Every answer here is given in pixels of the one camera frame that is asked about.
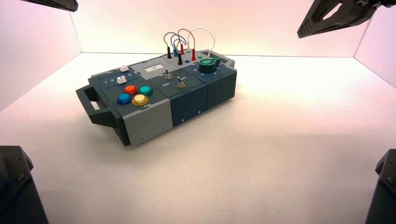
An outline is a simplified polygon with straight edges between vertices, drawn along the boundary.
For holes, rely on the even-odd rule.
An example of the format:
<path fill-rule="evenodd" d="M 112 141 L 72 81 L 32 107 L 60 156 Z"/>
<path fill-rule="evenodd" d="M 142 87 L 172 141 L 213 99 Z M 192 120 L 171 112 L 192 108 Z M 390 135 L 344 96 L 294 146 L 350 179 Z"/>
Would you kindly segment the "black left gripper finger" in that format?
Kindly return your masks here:
<path fill-rule="evenodd" d="M 42 6 L 57 8 L 70 12 L 76 12 L 78 10 L 78 2 L 76 0 L 23 0 Z"/>

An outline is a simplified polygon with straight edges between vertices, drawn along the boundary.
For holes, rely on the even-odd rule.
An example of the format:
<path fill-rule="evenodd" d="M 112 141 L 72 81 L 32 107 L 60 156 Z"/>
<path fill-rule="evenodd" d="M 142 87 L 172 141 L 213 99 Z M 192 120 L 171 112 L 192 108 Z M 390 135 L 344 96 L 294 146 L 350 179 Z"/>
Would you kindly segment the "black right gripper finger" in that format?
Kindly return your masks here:
<path fill-rule="evenodd" d="M 297 35 L 305 38 L 358 26 L 369 20 L 377 8 L 377 0 L 315 0 Z"/>
<path fill-rule="evenodd" d="M 341 4 L 347 7 L 357 5 L 366 8 L 379 8 L 381 6 L 390 8 L 396 5 L 396 0 L 342 0 Z"/>

